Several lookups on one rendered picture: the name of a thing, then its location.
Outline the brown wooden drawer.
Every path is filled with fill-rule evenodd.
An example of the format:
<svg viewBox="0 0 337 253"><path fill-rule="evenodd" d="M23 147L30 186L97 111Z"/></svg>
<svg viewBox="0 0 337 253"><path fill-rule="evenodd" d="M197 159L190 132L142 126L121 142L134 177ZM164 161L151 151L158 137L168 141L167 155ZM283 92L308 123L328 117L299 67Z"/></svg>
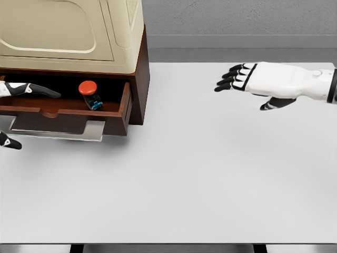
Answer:
<svg viewBox="0 0 337 253"><path fill-rule="evenodd" d="M60 74L1 76L6 82L30 82L61 94L60 98L37 94L0 98L0 115L15 118L9 128L12 133L82 134L88 121L101 121L104 124L103 135L127 135L133 106L131 86L127 80ZM102 108L94 111L89 109L78 90L84 81L93 81L97 85L96 93L102 100Z"/></svg>

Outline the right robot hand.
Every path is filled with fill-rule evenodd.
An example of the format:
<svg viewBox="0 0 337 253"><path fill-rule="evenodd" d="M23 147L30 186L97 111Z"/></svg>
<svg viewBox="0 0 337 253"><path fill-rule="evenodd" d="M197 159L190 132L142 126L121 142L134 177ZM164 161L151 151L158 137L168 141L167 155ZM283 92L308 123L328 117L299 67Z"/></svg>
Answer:
<svg viewBox="0 0 337 253"><path fill-rule="evenodd" d="M292 81L298 70L298 67L280 63L242 63L223 74L214 91L238 90L268 97L260 110L280 109L294 103L300 96L300 86Z"/></svg>

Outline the brown cabinet with beige top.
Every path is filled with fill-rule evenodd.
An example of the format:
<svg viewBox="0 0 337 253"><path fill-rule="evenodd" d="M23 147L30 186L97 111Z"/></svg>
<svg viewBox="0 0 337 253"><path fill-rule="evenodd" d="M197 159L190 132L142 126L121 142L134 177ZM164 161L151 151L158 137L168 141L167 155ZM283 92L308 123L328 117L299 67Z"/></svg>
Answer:
<svg viewBox="0 0 337 253"><path fill-rule="evenodd" d="M142 125L150 83L142 0L0 0L0 81L2 74L127 80L128 125ZM0 128L15 134L14 120L0 115ZM82 134L28 135L99 139L103 127L88 121Z"/></svg>

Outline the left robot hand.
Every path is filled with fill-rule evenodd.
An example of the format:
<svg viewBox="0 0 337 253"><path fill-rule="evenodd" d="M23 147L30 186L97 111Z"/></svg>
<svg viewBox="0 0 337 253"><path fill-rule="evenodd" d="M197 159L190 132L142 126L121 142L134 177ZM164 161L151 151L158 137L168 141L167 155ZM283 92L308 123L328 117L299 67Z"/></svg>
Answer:
<svg viewBox="0 0 337 253"><path fill-rule="evenodd" d="M0 81L0 98L17 96L25 93L43 94L52 98L61 97L60 93L33 83L13 83ZM5 132L0 130L0 147L20 150L22 148L22 144L10 138Z"/></svg>

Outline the red push-button switch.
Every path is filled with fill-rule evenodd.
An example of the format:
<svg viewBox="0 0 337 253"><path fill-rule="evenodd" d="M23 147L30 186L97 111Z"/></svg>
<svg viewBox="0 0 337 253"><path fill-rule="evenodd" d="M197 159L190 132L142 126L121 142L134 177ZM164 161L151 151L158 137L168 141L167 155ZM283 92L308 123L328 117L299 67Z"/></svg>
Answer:
<svg viewBox="0 0 337 253"><path fill-rule="evenodd" d="M78 90L83 96L87 106L90 110L95 111L103 106L103 102L100 96L96 93L97 84L94 81L84 81L82 82Z"/></svg>

